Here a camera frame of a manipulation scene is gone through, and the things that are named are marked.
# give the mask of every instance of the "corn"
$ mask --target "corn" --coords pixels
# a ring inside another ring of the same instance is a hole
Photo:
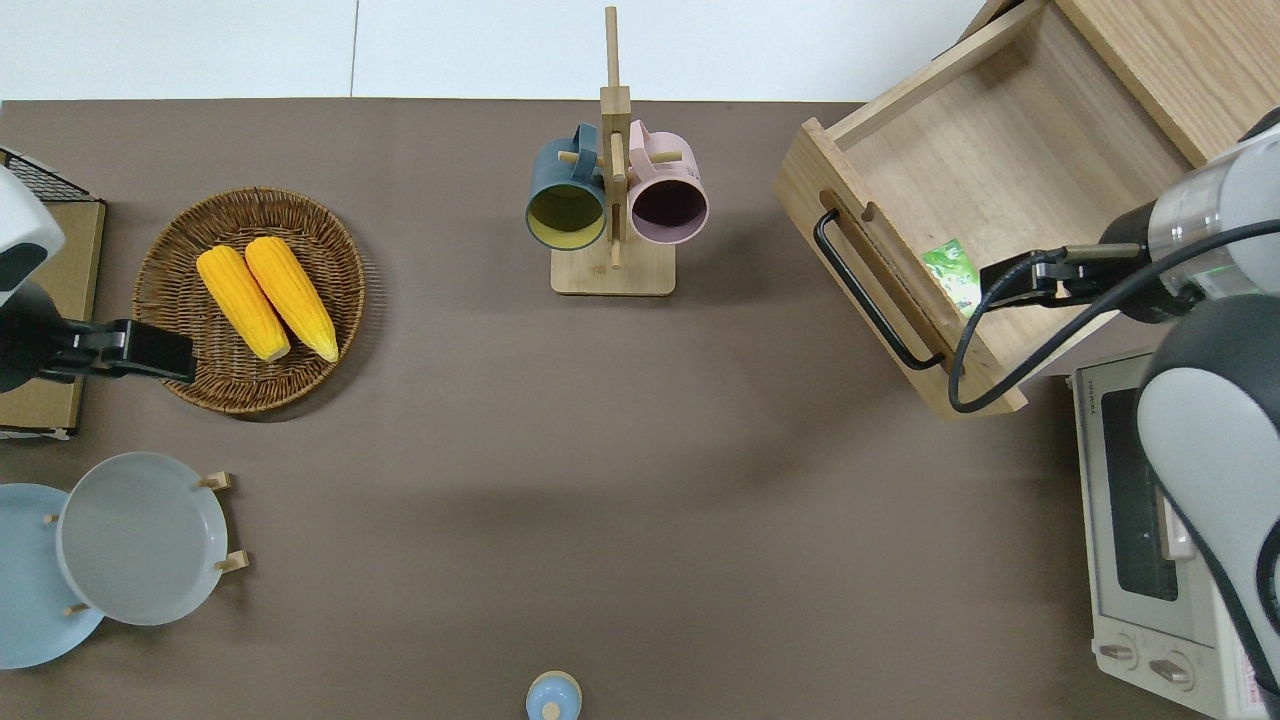
[[[268,305],[239,252],[227,245],[206,250],[196,259],[196,270],[214,296],[223,315],[248,345],[253,355],[271,363],[289,351],[284,328]]]
[[[337,363],[338,338],[333,320],[289,246],[278,237],[260,237],[244,249],[244,259],[293,334],[325,360]]]

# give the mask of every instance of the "wicker basket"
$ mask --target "wicker basket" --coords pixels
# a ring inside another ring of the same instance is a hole
[[[133,316],[195,341],[196,382],[165,382],[174,395],[207,410],[239,415],[298,400],[337,368],[289,334],[289,354],[264,363],[218,309],[196,272],[215,245],[243,252],[256,237],[284,240],[320,295],[338,336],[338,361],[351,347],[365,309],[365,268],[347,228],[319,202],[270,187],[215,195],[174,218],[138,272]]]

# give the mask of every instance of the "white wall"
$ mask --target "white wall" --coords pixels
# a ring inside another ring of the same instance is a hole
[[[0,100],[581,97],[604,0],[0,0]],[[869,100],[982,0],[613,0],[652,100]]]

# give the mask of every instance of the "drawer handle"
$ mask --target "drawer handle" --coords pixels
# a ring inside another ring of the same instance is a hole
[[[828,210],[826,215],[818,219],[818,224],[813,227],[813,240],[818,243],[818,249],[822,250],[823,258],[826,258],[827,263],[831,264],[831,268],[836,270],[836,275],[838,275],[840,281],[845,283],[845,287],[849,288],[849,292],[854,296],[854,300],[858,301],[858,305],[861,306],[863,311],[867,313],[867,316],[872,319],[872,324],[876,325],[877,331],[879,331],[884,342],[887,342],[890,348],[893,351],[893,355],[897,355],[899,361],[913,370],[928,370],[929,368],[941,364],[943,359],[941,352],[927,360],[920,360],[911,354],[911,348],[902,342],[902,338],[897,334],[897,331],[893,329],[893,325],[888,324],[888,319],[884,318],[881,309],[876,306],[876,301],[872,300],[872,296],[867,293],[867,290],[863,288],[861,283],[858,282],[858,278],[854,277],[854,272],[849,269],[849,264],[840,256],[836,247],[831,245],[831,240],[827,238],[827,225],[831,224],[838,215],[838,209]]]

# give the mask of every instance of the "brown tabletop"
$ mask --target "brown tabletop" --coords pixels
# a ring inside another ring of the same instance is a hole
[[[522,220],[594,102],[5,102],[0,143],[109,202],[97,319],[165,223],[250,184],[330,208],[371,282],[285,411],[100,380],[79,437],[0,445],[0,482],[64,489],[131,450],[229,470],[253,559],[183,620],[0,673],[0,717],[515,720],[557,667],[600,720],[1192,716],[1094,666],[1065,384],[934,419],[773,199],[799,124],[849,110],[637,102],[712,218],[672,297],[603,299],[552,292]],[[1115,325],[1071,355],[1149,337]]]

